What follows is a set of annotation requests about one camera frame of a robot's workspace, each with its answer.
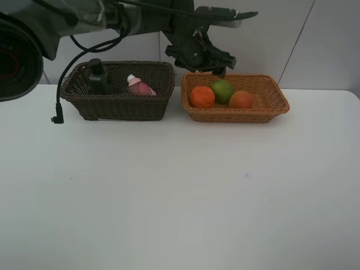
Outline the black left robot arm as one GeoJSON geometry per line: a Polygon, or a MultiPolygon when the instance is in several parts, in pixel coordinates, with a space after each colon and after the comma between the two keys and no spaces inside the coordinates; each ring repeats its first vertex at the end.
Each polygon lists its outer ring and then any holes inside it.
{"type": "Polygon", "coordinates": [[[2,1],[1,101],[27,95],[39,83],[43,59],[54,60],[60,39],[114,29],[119,37],[90,48],[108,50],[121,39],[163,32],[166,54],[189,71],[222,74],[236,59],[215,47],[212,25],[235,28],[254,13],[229,8],[195,7],[193,1],[2,1]]]}

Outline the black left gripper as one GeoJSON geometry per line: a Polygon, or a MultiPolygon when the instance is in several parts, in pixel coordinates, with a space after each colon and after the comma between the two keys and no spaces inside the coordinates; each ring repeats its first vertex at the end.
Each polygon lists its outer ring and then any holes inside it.
{"type": "Polygon", "coordinates": [[[170,41],[165,54],[175,59],[175,66],[194,73],[212,72],[224,78],[226,68],[233,69],[236,58],[212,44],[208,36],[211,25],[199,17],[175,16],[164,35],[170,41]]]}

